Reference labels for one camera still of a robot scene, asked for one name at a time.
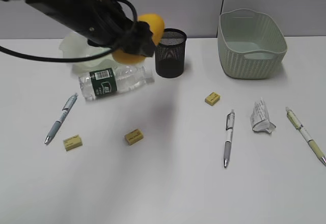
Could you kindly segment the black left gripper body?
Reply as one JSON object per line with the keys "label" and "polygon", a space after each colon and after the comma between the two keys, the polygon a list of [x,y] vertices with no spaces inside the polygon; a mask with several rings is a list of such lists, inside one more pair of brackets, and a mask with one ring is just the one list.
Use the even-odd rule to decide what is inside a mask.
{"label": "black left gripper body", "polygon": [[152,37],[153,33],[150,31],[150,25],[144,21],[138,21],[118,40],[119,48],[113,54],[121,52],[152,57],[156,49]]}

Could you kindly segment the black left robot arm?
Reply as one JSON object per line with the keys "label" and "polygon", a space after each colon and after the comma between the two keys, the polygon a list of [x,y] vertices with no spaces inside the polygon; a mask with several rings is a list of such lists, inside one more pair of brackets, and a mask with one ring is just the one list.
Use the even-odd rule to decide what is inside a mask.
{"label": "black left robot arm", "polygon": [[[19,0],[2,0],[4,2]],[[65,59],[81,62],[101,58],[116,50],[143,57],[154,55],[156,45],[150,25],[138,19],[128,0],[23,0],[44,15],[70,28],[88,44],[108,50],[91,58]]]}

